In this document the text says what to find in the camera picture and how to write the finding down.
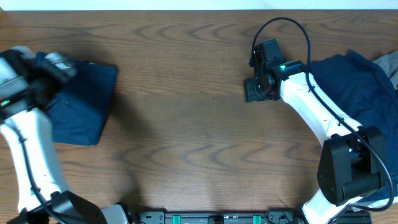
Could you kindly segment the dark blue denim shorts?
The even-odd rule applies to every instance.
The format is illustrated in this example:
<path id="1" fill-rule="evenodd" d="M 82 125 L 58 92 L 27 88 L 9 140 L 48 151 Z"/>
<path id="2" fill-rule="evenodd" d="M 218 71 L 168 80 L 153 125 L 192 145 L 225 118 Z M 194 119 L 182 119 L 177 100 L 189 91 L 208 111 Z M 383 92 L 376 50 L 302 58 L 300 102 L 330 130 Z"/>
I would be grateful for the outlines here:
<path id="1" fill-rule="evenodd" d="M 47 105 L 55 142 L 82 146 L 98 144 L 108 118 L 118 68 L 89 61 L 74 60 L 77 69 Z"/>

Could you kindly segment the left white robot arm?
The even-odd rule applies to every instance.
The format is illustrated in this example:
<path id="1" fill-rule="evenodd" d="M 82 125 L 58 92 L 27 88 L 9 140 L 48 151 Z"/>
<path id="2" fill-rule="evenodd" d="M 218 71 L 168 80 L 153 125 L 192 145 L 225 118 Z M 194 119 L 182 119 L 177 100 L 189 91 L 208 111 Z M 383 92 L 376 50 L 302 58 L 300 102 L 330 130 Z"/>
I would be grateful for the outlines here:
<path id="1" fill-rule="evenodd" d="M 24 47 L 1 53 L 1 134 L 19 186 L 19 215 L 10 223 L 109 223 L 102 209 L 70 191 L 44 111 L 76 73 L 73 61 L 58 53 L 39 64 Z"/>

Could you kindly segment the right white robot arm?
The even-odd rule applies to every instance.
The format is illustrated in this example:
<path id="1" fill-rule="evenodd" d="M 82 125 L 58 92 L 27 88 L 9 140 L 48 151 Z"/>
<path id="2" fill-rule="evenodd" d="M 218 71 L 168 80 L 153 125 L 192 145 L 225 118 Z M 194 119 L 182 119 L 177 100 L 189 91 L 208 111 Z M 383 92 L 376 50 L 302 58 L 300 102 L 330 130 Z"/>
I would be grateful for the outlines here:
<path id="1" fill-rule="evenodd" d="M 358 202 L 386 182 L 384 136 L 343 112 L 312 74 L 268 72 L 244 81 L 247 102 L 283 100 L 314 132 L 321 147 L 319 189 L 296 211 L 271 210 L 266 223 L 371 223 Z"/>

